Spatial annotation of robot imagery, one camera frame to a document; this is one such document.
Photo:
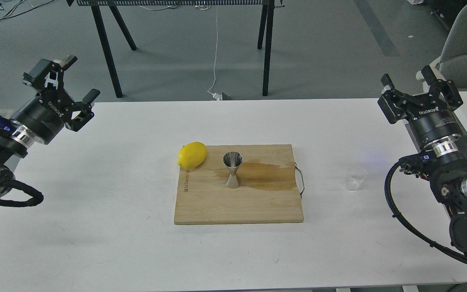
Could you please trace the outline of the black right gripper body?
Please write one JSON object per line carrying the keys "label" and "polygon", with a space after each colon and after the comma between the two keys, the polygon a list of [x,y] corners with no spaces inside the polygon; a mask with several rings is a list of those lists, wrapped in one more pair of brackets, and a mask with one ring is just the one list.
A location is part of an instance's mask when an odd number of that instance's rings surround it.
{"label": "black right gripper body", "polygon": [[405,128],[418,152],[439,148],[437,152],[454,152],[452,146],[463,136],[454,115],[454,107],[434,94],[406,95],[402,102]]}

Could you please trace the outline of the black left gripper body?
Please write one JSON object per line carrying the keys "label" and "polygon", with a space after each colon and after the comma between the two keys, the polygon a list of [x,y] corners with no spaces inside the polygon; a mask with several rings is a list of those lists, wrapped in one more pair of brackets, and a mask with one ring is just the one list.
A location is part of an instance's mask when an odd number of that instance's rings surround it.
{"label": "black left gripper body", "polygon": [[15,123],[26,126],[35,135],[35,140],[47,145],[71,119],[66,107],[74,100],[65,91],[43,91],[11,116]]}

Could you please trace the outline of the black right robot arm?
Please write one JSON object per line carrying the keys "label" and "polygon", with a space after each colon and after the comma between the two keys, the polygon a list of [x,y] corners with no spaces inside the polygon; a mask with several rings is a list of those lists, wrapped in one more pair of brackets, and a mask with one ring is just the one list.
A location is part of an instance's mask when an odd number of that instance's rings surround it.
{"label": "black right robot arm", "polygon": [[[467,265],[467,157],[456,141],[464,134],[454,114],[463,105],[453,81],[437,77],[429,65],[421,70],[428,91],[410,95],[396,89],[388,74],[381,78],[378,105],[390,124],[406,122],[418,153],[401,157],[384,179],[384,195],[393,218],[408,231],[445,255]],[[448,212],[451,248],[429,239],[402,215],[392,196],[392,178],[400,170],[426,180],[436,201]]]}

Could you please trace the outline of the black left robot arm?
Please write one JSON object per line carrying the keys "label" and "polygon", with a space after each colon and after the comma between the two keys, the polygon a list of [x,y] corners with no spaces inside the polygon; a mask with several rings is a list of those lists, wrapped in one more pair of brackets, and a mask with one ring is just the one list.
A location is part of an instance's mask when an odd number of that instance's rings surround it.
{"label": "black left robot arm", "polygon": [[38,61],[23,79],[25,85],[36,90],[35,97],[11,118],[0,115],[0,206],[32,207],[44,200],[37,189],[15,179],[6,161],[26,157],[35,142],[49,144],[63,128],[77,132],[93,118],[93,104],[100,91],[92,89],[76,102],[64,89],[64,73],[76,61],[73,55],[63,60]]}

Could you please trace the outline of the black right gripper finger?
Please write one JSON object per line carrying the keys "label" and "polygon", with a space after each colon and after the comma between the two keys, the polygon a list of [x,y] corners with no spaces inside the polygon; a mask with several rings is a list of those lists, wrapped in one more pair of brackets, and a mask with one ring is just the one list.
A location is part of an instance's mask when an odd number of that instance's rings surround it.
{"label": "black right gripper finger", "polygon": [[416,101],[413,96],[395,89],[389,74],[386,73],[382,76],[381,83],[384,92],[378,98],[377,103],[388,122],[395,124],[407,117],[407,113],[416,106]]}
{"label": "black right gripper finger", "polygon": [[440,110],[446,109],[453,112],[463,104],[459,90],[453,81],[445,81],[436,77],[436,74],[429,65],[423,67],[421,75],[428,85],[428,90],[425,94],[427,101],[424,105],[439,107]]}

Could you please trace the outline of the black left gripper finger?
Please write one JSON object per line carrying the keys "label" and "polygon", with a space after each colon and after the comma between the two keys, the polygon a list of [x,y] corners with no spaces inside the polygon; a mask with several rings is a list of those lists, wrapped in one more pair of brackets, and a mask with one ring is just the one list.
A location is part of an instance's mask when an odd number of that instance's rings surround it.
{"label": "black left gripper finger", "polygon": [[92,108],[94,101],[100,95],[97,89],[91,89],[80,102],[72,102],[64,107],[66,113],[65,127],[70,131],[78,132],[94,116]]}
{"label": "black left gripper finger", "polygon": [[30,72],[24,72],[24,85],[30,86],[37,91],[36,96],[30,101],[37,100],[45,91],[53,90],[54,94],[60,94],[62,98],[68,97],[73,102],[71,96],[64,89],[63,77],[64,72],[76,61],[77,57],[73,55],[54,61],[40,59]]}

